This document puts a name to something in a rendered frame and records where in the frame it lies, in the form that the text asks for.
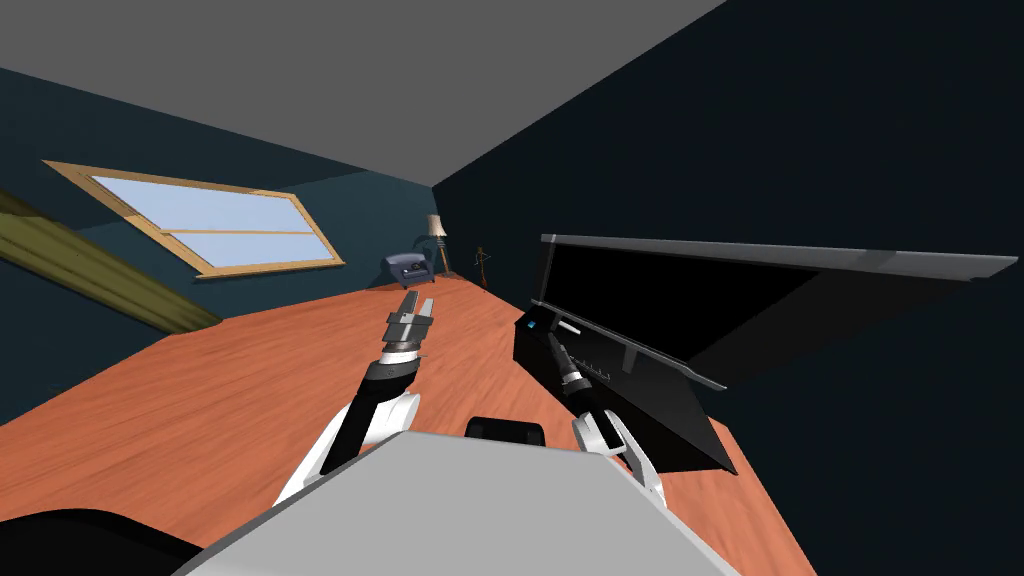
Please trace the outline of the black dishwasher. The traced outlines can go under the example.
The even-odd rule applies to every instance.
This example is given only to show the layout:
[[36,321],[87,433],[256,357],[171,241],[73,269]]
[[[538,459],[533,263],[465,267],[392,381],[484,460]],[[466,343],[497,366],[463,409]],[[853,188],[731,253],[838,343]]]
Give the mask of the black dishwasher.
[[1013,263],[997,255],[559,234],[540,244],[530,307],[639,348],[683,373],[692,390],[744,384]]

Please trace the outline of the wooden framed window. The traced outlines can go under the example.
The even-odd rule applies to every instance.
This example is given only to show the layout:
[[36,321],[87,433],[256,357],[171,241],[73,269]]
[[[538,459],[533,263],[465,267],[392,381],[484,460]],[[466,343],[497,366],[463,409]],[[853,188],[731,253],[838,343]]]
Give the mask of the wooden framed window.
[[344,263],[291,193],[57,161],[48,165],[194,268],[201,279]]

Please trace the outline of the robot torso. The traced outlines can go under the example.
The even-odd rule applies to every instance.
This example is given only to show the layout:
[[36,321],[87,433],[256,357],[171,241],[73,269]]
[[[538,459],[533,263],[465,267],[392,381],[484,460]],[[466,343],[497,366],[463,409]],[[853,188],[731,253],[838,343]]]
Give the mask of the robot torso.
[[590,416],[578,451],[398,431],[329,475],[332,421],[274,504],[174,576],[740,576]]

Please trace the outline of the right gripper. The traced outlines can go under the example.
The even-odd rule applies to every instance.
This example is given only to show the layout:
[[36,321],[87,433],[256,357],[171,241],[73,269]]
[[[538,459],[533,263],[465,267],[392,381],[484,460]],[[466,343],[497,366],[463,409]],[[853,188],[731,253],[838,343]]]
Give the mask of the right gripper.
[[553,332],[548,332],[546,334],[546,337],[560,375],[571,376],[573,373],[578,371],[571,358],[569,357],[565,348],[561,345],[561,343],[558,341],[557,337]]

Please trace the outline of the floor lamp with pale shade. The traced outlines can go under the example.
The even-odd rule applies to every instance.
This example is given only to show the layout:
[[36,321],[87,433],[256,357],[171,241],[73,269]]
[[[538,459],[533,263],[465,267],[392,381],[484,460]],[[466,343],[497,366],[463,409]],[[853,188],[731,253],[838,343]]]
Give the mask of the floor lamp with pale shade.
[[428,235],[435,239],[438,251],[442,259],[442,264],[444,270],[443,276],[451,277],[447,247],[445,243],[447,234],[443,229],[443,225],[441,223],[441,218],[438,214],[428,214],[426,216],[426,220],[427,220]]

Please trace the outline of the olive green curtain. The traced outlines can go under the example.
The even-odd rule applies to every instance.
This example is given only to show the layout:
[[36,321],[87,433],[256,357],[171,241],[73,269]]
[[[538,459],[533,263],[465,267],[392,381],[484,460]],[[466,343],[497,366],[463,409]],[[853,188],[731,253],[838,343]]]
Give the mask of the olive green curtain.
[[222,319],[0,189],[0,257],[166,334]]

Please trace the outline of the black dishwasher door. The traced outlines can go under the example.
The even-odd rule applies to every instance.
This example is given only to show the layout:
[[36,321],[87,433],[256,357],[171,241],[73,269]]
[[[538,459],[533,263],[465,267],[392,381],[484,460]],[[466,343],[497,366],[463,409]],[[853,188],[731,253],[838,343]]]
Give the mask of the black dishwasher door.
[[[557,326],[559,321],[582,333]],[[579,415],[580,409],[563,396],[548,332],[565,347],[604,407],[628,426],[658,472],[737,472],[683,373],[574,319],[531,306],[514,324],[513,359],[571,413]]]

